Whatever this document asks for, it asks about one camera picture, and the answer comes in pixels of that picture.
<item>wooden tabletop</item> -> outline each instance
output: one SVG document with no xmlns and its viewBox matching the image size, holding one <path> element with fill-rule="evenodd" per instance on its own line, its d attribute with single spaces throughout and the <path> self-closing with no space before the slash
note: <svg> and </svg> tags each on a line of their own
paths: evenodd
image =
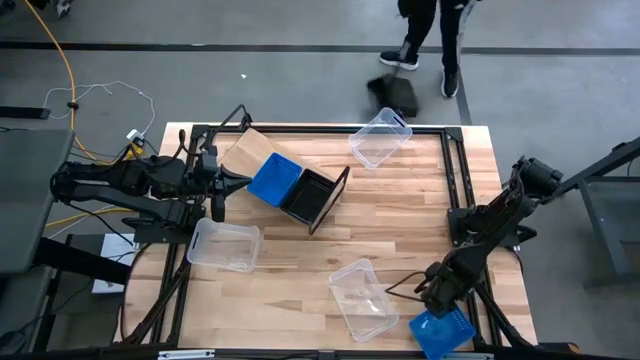
<svg viewBox="0 0 640 360">
<path fill-rule="evenodd" d="M 184 129 L 188 138 L 192 125 L 167 124 L 161 153 L 173 154 L 178 131 Z M 501 191 L 489 130 L 463 127 L 463 133 L 476 201 L 487 203 Z M 220 157 L 239 136 L 217 135 Z M 351 166 L 347 187 L 313 236 L 308 235 L 307 227 L 246 189 L 228 197 L 226 222 L 256 225 L 264 234 L 257 266 L 251 274 L 192 267 L 180 347 L 418 350 L 407 323 L 424 311 L 422 304 L 391 298 L 400 314 L 399 323 L 358 343 L 351 338 L 328 278 L 366 258 L 373 263 L 380 283 L 388 286 L 442 260 L 451 249 L 445 217 L 450 204 L 439 138 L 414 135 L 370 171 L 352 155 L 346 134 L 266 136 L 330 176 L 337 177 L 345 166 Z M 455 148 L 451 149 L 457 159 Z M 454 167 L 459 174 L 457 161 Z M 462 193 L 459 198 L 464 205 Z M 125 295 L 126 334 L 158 296 L 166 252 L 167 245 L 149 247 L 133 269 Z M 517 260 L 496 250 L 488 268 L 496 302 L 520 333 L 536 342 Z M 397 291 L 411 293 L 418 281 Z M 173 304 L 168 308 L 163 339 L 171 325 Z M 488 341 L 482 305 L 479 312 Z"/>
</svg>

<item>transparent plastic bin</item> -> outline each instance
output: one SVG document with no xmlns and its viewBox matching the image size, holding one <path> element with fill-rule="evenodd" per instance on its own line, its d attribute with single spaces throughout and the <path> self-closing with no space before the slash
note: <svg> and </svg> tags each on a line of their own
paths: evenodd
<svg viewBox="0 0 640 360">
<path fill-rule="evenodd" d="M 230 225 L 202 218 L 193 231 L 187 260 L 192 264 L 252 272 L 262 238 L 256 226 Z"/>
<path fill-rule="evenodd" d="M 389 108 L 357 133 L 349 135 L 349 144 L 356 158 L 367 169 L 375 169 L 413 135 L 413 130 Z"/>
<path fill-rule="evenodd" d="M 354 340 L 368 341 L 398 323 L 398 312 L 380 287 L 371 261 L 361 259 L 334 272 L 329 288 Z"/>
</svg>

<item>blue plastic bin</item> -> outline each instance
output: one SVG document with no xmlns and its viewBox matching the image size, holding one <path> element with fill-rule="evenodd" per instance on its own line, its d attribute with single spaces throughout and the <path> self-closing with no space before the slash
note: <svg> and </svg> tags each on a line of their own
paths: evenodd
<svg viewBox="0 0 640 360">
<path fill-rule="evenodd" d="M 300 165 L 273 153 L 258 170 L 247 190 L 270 205 L 280 207 L 301 172 Z"/>
<path fill-rule="evenodd" d="M 409 329 L 429 360 L 441 359 L 476 334 L 457 307 L 442 319 L 425 311 L 409 321 Z"/>
</svg>

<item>black shoe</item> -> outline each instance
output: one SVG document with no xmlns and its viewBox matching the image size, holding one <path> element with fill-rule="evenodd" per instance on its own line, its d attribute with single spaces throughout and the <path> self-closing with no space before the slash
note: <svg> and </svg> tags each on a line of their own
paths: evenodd
<svg viewBox="0 0 640 360">
<path fill-rule="evenodd" d="M 452 98 L 458 93 L 458 72 L 447 74 L 442 72 L 442 86 L 440 87 L 442 96 Z"/>
<path fill-rule="evenodd" d="M 400 51 L 385 51 L 378 58 L 381 63 L 389 66 L 397 66 L 405 70 L 415 70 L 418 68 L 418 54 L 407 54 L 406 59 L 400 58 Z"/>
</svg>

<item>gray floor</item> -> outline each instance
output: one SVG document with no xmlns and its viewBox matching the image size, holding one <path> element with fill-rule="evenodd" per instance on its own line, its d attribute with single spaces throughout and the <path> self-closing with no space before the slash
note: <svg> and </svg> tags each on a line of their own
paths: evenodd
<svg viewBox="0 0 640 360">
<path fill-rule="evenodd" d="M 159 143 L 166 122 L 220 120 L 238 103 L 245 103 L 256 121 L 368 121 L 371 107 L 364 84 L 386 70 L 375 51 L 396 46 L 405 31 L 396 13 L 393 0 L 83 0 L 74 3 L 67 19 L 58 20 L 50 11 L 44 15 L 59 40 L 68 42 L 342 46 L 334 49 L 339 52 L 325 53 L 301 48 L 68 51 L 77 83 L 122 80 L 154 98 L 158 115 L 148 138 Z M 494 53 L 517 48 L 530 55 L 463 56 L 466 103 L 440 97 L 439 55 L 422 55 L 421 68 L 406 74 L 423 109 L 414 121 L 461 124 L 459 108 L 468 107 L 470 119 L 463 116 L 464 122 L 491 129 L 503 179 L 522 154 L 572 175 L 640 133 L 640 56 L 584 55 L 589 49 L 638 54 L 639 17 L 635 0 L 479 3 L 467 24 L 465 46 Z M 435 29 L 426 45 L 439 44 Z M 0 17 L 0 40 L 48 41 L 20 3 L 13 14 Z M 349 52 L 345 46 L 369 47 Z M 560 48 L 552 50 L 565 56 L 531 55 L 549 48 Z M 583 55 L 566 56 L 567 48 L 582 49 Z M 54 51 L 1 50 L 0 74 L 3 105 L 39 106 L 49 88 L 68 86 Z M 124 88 L 114 90 L 107 96 L 96 89 L 81 101 L 77 132 L 96 151 L 117 152 L 124 135 L 143 128 L 150 118 L 143 98 Z M 54 113 L 64 111 L 64 94 L 51 101 Z M 0 125 L 65 127 L 68 122 L 1 120 Z M 640 168 L 631 172 L 637 175 Z M 71 213 L 56 206 L 52 218 Z M 587 353 L 640 357 L 640 288 L 587 292 L 582 287 L 607 272 L 607 260 L 578 194 L 539 209 L 526 223 L 540 233 L 522 252 L 539 340 L 573 341 Z M 93 220 L 74 228 L 74 233 L 102 231 Z M 68 285 L 69 293 L 83 280 L 74 284 Z M 110 306 L 74 307 L 59 325 L 54 346 L 108 342 L 118 303 L 112 299 Z M 93 320 L 79 321 L 78 313 L 93 314 Z"/>
</svg>

